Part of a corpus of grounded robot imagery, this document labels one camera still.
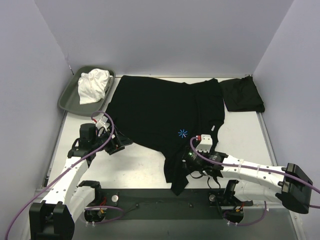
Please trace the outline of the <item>grey plastic tray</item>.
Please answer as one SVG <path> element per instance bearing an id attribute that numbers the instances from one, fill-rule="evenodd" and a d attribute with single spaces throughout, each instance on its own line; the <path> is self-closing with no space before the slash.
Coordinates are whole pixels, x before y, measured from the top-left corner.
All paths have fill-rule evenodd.
<path id="1" fill-rule="evenodd" d="M 80 96 L 78 93 L 78 80 L 81 77 L 82 73 L 87 74 L 93 69 L 107 70 L 109 71 L 112 78 L 107 84 L 105 97 L 103 99 L 95 103 L 80 105 Z M 82 66 L 75 72 L 75 74 L 69 80 L 67 86 L 62 91 L 59 97 L 57 105 L 61 109 L 71 114 L 75 114 L 83 117 L 90 117 L 93 112 L 101 111 L 103 109 L 112 91 L 112 88 L 115 82 L 115 77 L 116 77 L 116 73 L 113 70 L 106 68 L 105 66 L 93 66 L 93 65 Z"/>

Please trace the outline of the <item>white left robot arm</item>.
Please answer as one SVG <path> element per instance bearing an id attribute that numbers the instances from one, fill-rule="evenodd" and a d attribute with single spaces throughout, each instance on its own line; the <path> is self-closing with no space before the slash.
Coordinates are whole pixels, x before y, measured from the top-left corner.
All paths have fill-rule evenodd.
<path id="1" fill-rule="evenodd" d="M 48 186 L 49 192 L 29 209 L 30 238 L 32 240 L 70 240 L 75 232 L 75 223 L 85 216 L 87 223 L 95 225 L 104 222 L 108 210 L 124 210 L 107 206 L 101 184 L 94 180 L 81 180 L 89 169 L 97 152 L 109 155 L 124 150 L 133 142 L 116 128 L 100 127 L 84 123 L 70 151 L 61 174 Z"/>

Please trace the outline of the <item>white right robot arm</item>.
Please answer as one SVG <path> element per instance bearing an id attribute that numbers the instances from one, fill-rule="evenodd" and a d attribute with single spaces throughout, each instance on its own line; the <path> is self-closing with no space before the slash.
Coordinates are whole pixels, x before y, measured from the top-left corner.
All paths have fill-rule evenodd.
<path id="1" fill-rule="evenodd" d="M 231 203 L 274 202 L 295 213 L 309 213 L 313 182 L 294 163 L 285 167 L 260 165 L 216 151 L 200 157 L 189 146 L 182 162 L 188 173 L 197 171 L 214 180 L 227 178 L 223 198 Z"/>

